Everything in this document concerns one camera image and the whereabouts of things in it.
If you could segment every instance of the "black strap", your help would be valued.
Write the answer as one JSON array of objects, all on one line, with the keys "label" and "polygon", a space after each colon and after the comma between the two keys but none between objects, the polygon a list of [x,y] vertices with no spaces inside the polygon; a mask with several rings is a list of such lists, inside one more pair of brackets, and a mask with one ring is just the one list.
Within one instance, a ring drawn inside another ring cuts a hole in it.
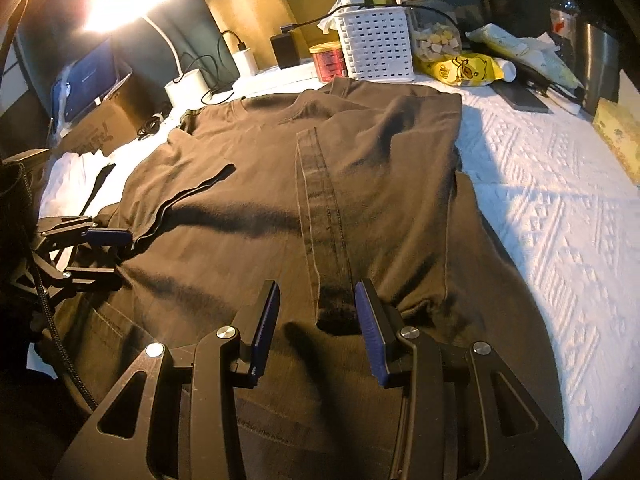
[{"label": "black strap", "polygon": [[95,177],[94,188],[92,189],[91,195],[89,195],[89,199],[86,201],[86,204],[84,204],[84,207],[80,212],[80,216],[82,216],[86,212],[87,208],[89,207],[89,204],[94,200],[95,196],[98,194],[98,191],[100,191],[100,189],[104,185],[104,181],[107,180],[107,177],[111,174],[111,171],[113,171],[113,168],[115,167],[116,167],[115,164],[107,164],[104,168],[100,170],[100,173],[98,173],[98,176]]}]

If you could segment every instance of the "blue gripper pad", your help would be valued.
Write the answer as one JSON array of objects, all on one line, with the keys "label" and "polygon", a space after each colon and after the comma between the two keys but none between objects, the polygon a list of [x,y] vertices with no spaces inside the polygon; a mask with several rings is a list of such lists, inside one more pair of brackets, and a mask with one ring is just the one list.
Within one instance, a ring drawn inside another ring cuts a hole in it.
[{"label": "blue gripper pad", "polygon": [[260,298],[263,298],[265,292],[264,309],[252,344],[250,375],[254,378],[255,383],[264,374],[273,332],[276,328],[276,321],[280,311],[280,288],[278,284],[271,281],[265,282]]},{"label": "blue gripper pad", "polygon": [[81,235],[82,240],[92,246],[126,247],[133,236],[126,229],[90,227]]},{"label": "blue gripper pad", "polygon": [[378,299],[371,280],[362,280],[357,283],[355,303],[371,373],[380,386],[386,388],[391,378],[389,359],[393,348],[397,345],[396,331]]}]

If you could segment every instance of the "plastic storage basket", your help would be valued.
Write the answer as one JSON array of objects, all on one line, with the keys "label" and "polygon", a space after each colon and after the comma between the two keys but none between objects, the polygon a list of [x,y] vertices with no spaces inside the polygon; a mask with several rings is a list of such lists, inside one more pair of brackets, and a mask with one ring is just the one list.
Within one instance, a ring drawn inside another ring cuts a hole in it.
[{"label": "plastic storage basket", "polygon": [[349,77],[414,80],[406,15],[402,7],[349,10],[335,17]]}]

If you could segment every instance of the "white bedspread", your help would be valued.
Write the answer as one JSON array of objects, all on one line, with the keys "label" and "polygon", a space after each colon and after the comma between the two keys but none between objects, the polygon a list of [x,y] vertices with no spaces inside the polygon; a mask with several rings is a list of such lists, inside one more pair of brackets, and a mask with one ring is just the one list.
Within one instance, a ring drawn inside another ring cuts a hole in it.
[{"label": "white bedspread", "polygon": [[53,164],[40,201],[40,218],[80,214],[91,195],[98,173],[108,164],[115,164],[115,168],[107,176],[85,214],[95,216],[103,207],[118,203],[131,172],[153,150],[166,142],[169,132],[179,124],[179,120],[169,117],[155,135],[143,140],[132,140],[109,156],[104,156],[100,150],[95,154],[64,153]]},{"label": "white bedspread", "polygon": [[[490,88],[455,89],[426,77],[417,83],[462,94],[463,169],[545,319],[561,378],[564,440],[587,479],[640,405],[638,190],[590,123],[551,102],[550,114],[516,112]],[[271,92],[320,86],[309,80]],[[110,156],[116,169],[88,214],[120,200],[126,177],[176,123]],[[61,193],[78,192],[78,179],[65,171],[58,202]],[[87,196],[93,185],[86,183]]]}]

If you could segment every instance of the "tissue box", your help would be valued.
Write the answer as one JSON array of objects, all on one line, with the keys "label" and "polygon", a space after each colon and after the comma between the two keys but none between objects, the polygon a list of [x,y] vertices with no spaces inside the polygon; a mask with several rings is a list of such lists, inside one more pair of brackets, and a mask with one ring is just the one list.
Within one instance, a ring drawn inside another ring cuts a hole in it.
[{"label": "tissue box", "polygon": [[593,126],[631,181],[640,186],[640,123],[625,107],[600,98]]}]

